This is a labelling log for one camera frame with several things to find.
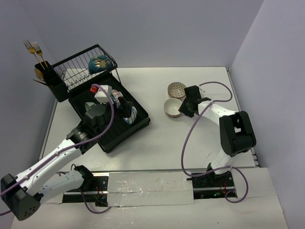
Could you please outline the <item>blue floral porcelain bowl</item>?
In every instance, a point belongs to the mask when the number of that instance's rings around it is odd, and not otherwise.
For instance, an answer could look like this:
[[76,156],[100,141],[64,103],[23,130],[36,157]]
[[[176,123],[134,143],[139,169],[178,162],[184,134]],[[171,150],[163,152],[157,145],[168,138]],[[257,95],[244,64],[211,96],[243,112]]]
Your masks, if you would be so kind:
[[137,118],[137,114],[138,114],[137,109],[134,106],[132,106],[132,108],[131,108],[131,116],[130,117],[124,117],[123,120],[127,124],[132,125],[135,122],[136,118]]

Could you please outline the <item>green celadon bowl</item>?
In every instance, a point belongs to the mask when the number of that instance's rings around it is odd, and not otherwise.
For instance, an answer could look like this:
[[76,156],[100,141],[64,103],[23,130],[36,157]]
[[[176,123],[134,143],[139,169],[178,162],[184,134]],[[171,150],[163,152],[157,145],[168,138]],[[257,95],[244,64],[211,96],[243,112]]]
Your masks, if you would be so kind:
[[85,110],[88,111],[90,109],[90,107],[92,107],[93,105],[95,105],[94,102],[86,102],[85,103]]

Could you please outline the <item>white floral bowl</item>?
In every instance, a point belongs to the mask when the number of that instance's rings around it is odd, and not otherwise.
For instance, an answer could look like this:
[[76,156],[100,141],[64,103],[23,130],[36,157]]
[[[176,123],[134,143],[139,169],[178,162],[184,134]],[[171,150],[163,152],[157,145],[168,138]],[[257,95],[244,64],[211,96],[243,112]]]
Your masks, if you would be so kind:
[[177,98],[169,98],[163,104],[163,110],[168,117],[178,118],[181,115],[179,111],[182,101]]

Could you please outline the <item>blue gold globe bowl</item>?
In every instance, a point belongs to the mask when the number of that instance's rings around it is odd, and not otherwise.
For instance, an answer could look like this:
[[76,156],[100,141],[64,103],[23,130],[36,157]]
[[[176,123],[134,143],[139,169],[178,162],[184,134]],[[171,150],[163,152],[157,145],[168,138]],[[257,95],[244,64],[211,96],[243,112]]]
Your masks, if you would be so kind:
[[105,55],[92,57],[88,63],[88,71],[90,74],[99,73],[113,67],[111,60]]

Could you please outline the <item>patterned brown white bowl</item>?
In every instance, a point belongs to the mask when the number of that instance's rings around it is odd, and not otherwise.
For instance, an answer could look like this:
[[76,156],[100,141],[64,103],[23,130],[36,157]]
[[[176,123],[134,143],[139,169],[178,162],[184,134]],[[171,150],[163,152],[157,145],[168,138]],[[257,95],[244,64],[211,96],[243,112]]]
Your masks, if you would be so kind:
[[186,85],[181,82],[173,82],[168,85],[167,87],[167,93],[169,98],[177,98],[177,99],[183,99],[185,97],[185,91]]

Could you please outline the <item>blue triangle pattern bowl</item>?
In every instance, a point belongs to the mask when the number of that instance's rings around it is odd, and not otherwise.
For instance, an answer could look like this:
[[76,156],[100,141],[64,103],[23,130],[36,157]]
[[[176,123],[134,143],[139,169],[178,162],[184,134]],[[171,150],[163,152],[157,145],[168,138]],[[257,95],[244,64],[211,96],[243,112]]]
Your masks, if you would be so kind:
[[123,94],[120,91],[112,89],[111,91],[111,99],[113,101],[113,104],[117,107],[121,107],[121,103],[119,101],[119,97],[123,97]]

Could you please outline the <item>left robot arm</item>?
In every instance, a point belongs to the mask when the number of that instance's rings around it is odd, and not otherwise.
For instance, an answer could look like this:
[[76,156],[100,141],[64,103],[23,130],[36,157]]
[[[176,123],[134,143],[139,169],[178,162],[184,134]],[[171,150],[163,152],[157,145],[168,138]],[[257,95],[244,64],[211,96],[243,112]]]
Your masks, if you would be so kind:
[[93,175],[85,166],[77,166],[56,182],[50,178],[96,145],[110,130],[116,114],[132,117],[137,111],[132,102],[121,96],[116,101],[92,105],[81,122],[45,158],[15,176],[7,174],[0,180],[0,197],[19,221],[31,217],[43,203],[60,193],[92,187]]

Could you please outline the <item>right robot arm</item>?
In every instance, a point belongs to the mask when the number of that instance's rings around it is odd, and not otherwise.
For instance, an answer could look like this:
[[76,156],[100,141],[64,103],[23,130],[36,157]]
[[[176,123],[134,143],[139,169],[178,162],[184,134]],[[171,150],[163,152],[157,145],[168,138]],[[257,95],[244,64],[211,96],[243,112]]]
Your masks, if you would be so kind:
[[[225,174],[233,168],[232,164],[236,155],[248,152],[256,146],[256,137],[248,113],[246,111],[229,110],[218,104],[233,99],[232,91],[227,86],[225,88],[230,95],[228,99],[211,99],[202,96],[200,86],[186,87],[184,89],[185,99],[179,108],[179,112],[187,117],[197,115],[183,144],[181,153],[182,170],[191,179],[207,176],[208,184],[213,187],[223,182]],[[184,153],[191,133],[202,117],[219,126],[221,150],[216,158],[209,163],[206,172],[192,175],[184,167]]]

